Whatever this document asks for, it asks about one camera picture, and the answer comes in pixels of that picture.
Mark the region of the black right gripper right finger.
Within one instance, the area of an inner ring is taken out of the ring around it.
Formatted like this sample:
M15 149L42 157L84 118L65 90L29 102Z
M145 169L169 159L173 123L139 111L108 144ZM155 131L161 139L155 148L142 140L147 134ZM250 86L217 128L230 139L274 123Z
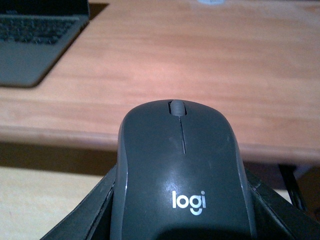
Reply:
M246 170L258 240L318 240L320 224Z

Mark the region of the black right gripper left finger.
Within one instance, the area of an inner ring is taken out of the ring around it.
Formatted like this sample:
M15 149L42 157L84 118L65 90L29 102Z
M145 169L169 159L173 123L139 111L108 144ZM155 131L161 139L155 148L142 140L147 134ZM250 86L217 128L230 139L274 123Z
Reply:
M109 240L116 179L114 166L43 240Z

